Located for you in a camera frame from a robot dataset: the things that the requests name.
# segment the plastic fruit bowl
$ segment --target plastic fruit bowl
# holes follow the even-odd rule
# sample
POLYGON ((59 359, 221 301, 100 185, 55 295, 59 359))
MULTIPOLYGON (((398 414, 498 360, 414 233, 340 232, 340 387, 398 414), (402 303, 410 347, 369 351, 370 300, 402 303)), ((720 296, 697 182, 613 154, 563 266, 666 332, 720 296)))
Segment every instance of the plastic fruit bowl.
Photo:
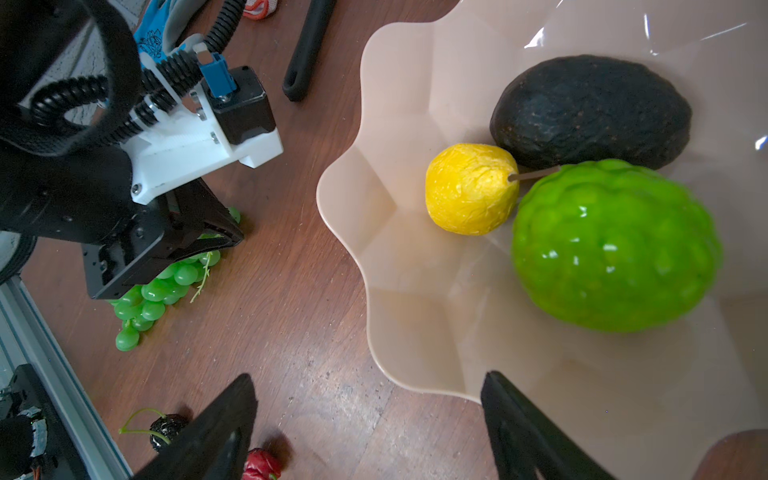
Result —
POLYGON ((690 478, 718 439, 768 426, 768 14, 736 0, 463 0, 440 20, 378 30, 362 56, 362 120, 317 203, 366 283, 368 340, 392 381, 478 402, 497 369, 621 480, 690 478), (694 110, 661 173, 711 210, 718 284, 642 333, 546 315, 509 259, 511 222, 483 237, 429 218, 424 175, 458 142, 492 143, 504 87, 538 62, 640 61, 694 110))

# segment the avocado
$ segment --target avocado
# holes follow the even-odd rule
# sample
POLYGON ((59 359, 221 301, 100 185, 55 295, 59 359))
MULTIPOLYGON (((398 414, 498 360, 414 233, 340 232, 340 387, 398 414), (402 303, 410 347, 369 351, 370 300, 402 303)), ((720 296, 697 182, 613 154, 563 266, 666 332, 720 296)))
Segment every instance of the avocado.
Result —
POLYGON ((491 136, 534 170, 620 158, 658 169, 690 138, 691 109, 646 66, 579 55, 543 61, 507 86, 491 136))

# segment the red fruit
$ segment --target red fruit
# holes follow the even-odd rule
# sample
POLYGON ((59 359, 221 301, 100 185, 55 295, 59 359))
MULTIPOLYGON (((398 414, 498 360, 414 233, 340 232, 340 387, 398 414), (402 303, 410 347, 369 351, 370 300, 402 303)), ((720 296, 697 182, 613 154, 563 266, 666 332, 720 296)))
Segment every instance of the red fruit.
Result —
POLYGON ((277 480, 280 469, 280 463, 267 450, 253 449, 245 460, 243 480, 277 480))

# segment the bumpy green fruit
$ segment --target bumpy green fruit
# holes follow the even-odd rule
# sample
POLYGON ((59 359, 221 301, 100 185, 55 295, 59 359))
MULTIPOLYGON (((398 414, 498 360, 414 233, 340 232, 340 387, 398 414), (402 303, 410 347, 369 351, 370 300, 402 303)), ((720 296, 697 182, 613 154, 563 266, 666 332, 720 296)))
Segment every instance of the bumpy green fruit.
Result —
POLYGON ((684 187, 621 160, 564 165, 523 198, 512 259, 542 310, 610 332, 657 326, 694 308, 722 247, 684 187))

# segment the wooden table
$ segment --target wooden table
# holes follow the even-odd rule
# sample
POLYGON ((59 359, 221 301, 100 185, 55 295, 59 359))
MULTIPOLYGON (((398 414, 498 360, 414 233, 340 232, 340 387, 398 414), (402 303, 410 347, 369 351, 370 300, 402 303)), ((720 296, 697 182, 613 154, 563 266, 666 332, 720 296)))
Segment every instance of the wooden table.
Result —
MULTIPOLYGON (((210 2, 192 29, 206 31, 220 3, 210 2)), ((285 153, 256 170, 232 164, 205 177, 243 212, 247 238, 223 255, 194 304, 170 308, 132 352, 114 348, 112 308, 88 299, 80 247, 40 240, 23 278, 135 471, 154 452, 146 436, 116 435, 134 410, 197 413, 248 372, 260 400, 252 443, 290 444, 281 452, 290 457, 284 478, 497 477, 478 405, 408 392, 376 367, 362 277, 315 204, 320 175, 358 131, 360 56, 370 35, 390 22, 434 21, 455 3, 339 0, 299 104, 280 85, 309 0, 280 0, 273 17, 241 22, 227 60, 259 75, 285 153)), ((749 478, 768 478, 765 452, 765 435, 730 440, 699 478, 736 478, 745 468, 749 478)))

